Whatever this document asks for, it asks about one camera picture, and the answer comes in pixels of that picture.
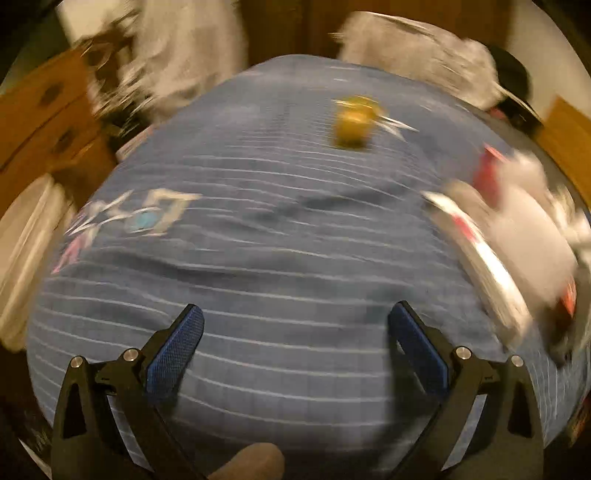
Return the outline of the operator thumb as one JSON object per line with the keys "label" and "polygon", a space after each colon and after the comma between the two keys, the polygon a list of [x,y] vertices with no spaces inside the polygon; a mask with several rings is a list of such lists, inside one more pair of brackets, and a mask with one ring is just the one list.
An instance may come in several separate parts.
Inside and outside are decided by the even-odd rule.
{"label": "operator thumb", "polygon": [[208,480],[281,480],[284,456],[272,443],[249,445],[207,476]]}

